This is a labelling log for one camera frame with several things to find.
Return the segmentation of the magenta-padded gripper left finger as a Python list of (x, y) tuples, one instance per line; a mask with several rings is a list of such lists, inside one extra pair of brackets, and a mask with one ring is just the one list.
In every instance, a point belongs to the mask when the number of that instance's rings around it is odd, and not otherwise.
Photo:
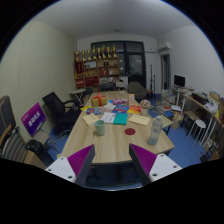
[(46, 168), (46, 171), (79, 186), (84, 186), (94, 156), (95, 146), (90, 145), (69, 157), (59, 157)]

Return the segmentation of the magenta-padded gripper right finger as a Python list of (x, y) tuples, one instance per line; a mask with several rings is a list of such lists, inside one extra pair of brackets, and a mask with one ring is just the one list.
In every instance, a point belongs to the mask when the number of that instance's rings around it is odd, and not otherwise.
[(181, 170), (167, 155), (156, 155), (134, 144), (129, 144), (129, 154), (143, 186)]

